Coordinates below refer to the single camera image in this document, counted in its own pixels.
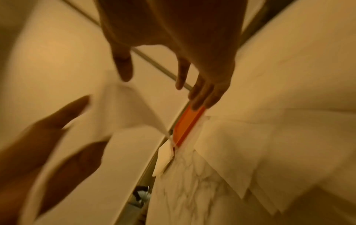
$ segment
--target orange plastic tray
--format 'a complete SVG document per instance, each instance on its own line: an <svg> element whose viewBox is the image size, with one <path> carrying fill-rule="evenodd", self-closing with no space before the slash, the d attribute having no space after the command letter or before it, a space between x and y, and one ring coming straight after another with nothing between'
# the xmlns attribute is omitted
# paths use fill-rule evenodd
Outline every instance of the orange plastic tray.
<svg viewBox="0 0 356 225"><path fill-rule="evenodd" d="M181 116L173 130L173 141L178 147L182 145L183 141L186 139L189 132L192 130L192 128L202 116L204 111L204 107L201 107L197 111L193 111L190 105L184 111L183 115Z"/></svg>

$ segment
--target tissue paper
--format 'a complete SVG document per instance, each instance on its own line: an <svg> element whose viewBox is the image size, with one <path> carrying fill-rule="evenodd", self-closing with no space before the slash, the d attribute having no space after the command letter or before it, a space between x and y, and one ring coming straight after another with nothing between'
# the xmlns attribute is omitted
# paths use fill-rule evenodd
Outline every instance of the tissue paper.
<svg viewBox="0 0 356 225"><path fill-rule="evenodd" d="M43 166L25 201L20 225L34 223L41 208L47 181L67 159L84 146L107 140L114 132L125 132L128 128L143 125L154 127L170 138L162 121L134 87L109 79L93 99L91 108L76 121Z"/></svg>

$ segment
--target white panel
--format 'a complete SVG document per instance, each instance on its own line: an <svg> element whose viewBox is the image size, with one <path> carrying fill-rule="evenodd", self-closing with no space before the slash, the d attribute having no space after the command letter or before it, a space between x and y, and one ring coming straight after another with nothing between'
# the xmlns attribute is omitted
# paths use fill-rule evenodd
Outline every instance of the white panel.
<svg viewBox="0 0 356 225"><path fill-rule="evenodd" d="M92 18L99 18L98 13L95 10L93 0L70 0L70 2L84 10L86 13L92 16ZM256 13L258 13L258 11L262 8L264 3L265 0L248 0L243 29L247 27ZM138 49L168 69L170 72L174 74L178 73L178 62L176 56L165 46L140 46ZM198 78L198 74L198 70L192 65L187 77L187 84L193 86Z"/></svg>
<svg viewBox="0 0 356 225"><path fill-rule="evenodd" d="M177 91L174 81L135 54L133 63L133 82L170 128L188 102L187 91ZM92 93L108 69L114 64L100 28L61 1L40 1L1 74L0 145ZM39 224L107 224L126 203L162 138L140 128L113 141L101 168Z"/></svg>

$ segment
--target person's left hand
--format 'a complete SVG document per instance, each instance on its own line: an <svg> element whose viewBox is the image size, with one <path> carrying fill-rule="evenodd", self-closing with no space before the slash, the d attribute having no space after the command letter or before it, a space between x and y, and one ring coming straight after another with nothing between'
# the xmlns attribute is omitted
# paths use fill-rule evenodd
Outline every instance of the person's left hand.
<svg viewBox="0 0 356 225"><path fill-rule="evenodd" d="M84 96L34 123L6 149L0 150L0 224L16 224L24 200L64 128L89 104ZM48 183L41 214L57 205L101 163L105 142L92 143L70 158Z"/></svg>

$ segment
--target orange object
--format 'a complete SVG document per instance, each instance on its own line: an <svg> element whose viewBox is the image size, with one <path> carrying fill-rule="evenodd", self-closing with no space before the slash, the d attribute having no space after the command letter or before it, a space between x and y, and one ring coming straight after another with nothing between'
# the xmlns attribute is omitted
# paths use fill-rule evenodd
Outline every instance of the orange object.
<svg viewBox="0 0 356 225"><path fill-rule="evenodd" d="M193 111L190 107L185 110L181 118L178 120L177 124L173 130L173 141L176 143L178 147L180 147L188 136L189 132L192 130L196 122L204 113L205 108L201 107L197 111Z"/></svg>

